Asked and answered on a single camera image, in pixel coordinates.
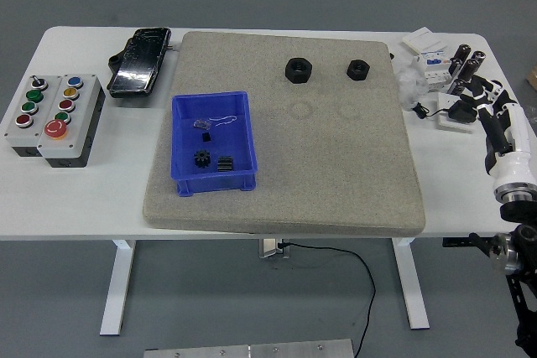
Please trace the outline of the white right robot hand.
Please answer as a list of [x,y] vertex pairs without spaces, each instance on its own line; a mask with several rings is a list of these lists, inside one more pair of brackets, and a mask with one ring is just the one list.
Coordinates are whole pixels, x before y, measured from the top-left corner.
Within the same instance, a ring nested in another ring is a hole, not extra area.
[[531,148],[527,120],[521,105],[497,81],[474,75],[465,85],[465,101],[477,112],[486,134],[485,169],[493,178],[493,193],[502,203],[508,198],[534,200],[536,178],[530,169]]

